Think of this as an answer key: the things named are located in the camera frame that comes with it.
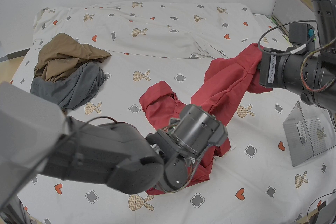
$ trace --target transparent plastic container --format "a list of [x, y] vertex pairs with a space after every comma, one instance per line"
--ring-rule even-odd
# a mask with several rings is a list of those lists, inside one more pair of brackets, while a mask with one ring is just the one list
[[335, 121], [327, 109], [298, 101], [283, 128], [293, 166], [336, 146]]

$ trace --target headboard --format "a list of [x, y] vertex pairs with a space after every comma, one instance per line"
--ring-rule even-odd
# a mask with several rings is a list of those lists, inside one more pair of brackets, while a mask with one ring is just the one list
[[[295, 20], [315, 20], [311, 0], [276, 0], [272, 18], [280, 25]], [[315, 22], [309, 22], [317, 30]], [[288, 35], [289, 25], [281, 27], [284, 34]]]

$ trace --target red heart print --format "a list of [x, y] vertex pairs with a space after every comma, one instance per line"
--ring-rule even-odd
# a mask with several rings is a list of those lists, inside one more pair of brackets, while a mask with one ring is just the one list
[[245, 196], [243, 195], [244, 191], [245, 191], [245, 189], [244, 189], [244, 188], [241, 188], [241, 189], [238, 190], [237, 193], [236, 193], [236, 197], [237, 197], [239, 200], [241, 200], [241, 201], [245, 200]]
[[55, 190], [56, 190], [56, 192], [59, 194], [59, 195], [61, 195], [62, 194], [62, 191], [61, 191], [61, 188], [63, 187], [63, 184], [57, 184], [57, 185], [55, 185], [54, 186], [54, 188], [55, 188]]
[[284, 146], [284, 143], [280, 141], [279, 145], [278, 145], [278, 148], [282, 151], [285, 150], [285, 146]]

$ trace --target brown cloth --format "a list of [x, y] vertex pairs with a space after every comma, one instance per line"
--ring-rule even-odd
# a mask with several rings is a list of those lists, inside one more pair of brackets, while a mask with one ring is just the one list
[[55, 82], [66, 79], [87, 62], [103, 62], [111, 56], [105, 50], [89, 44], [80, 44], [65, 33], [58, 33], [39, 52], [34, 78]]

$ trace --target white cable label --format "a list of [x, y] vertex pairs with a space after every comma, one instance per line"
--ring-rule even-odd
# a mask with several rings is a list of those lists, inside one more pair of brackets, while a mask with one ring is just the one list
[[277, 57], [271, 55], [271, 61], [269, 63], [268, 83], [273, 84], [275, 77], [275, 67], [277, 66]]

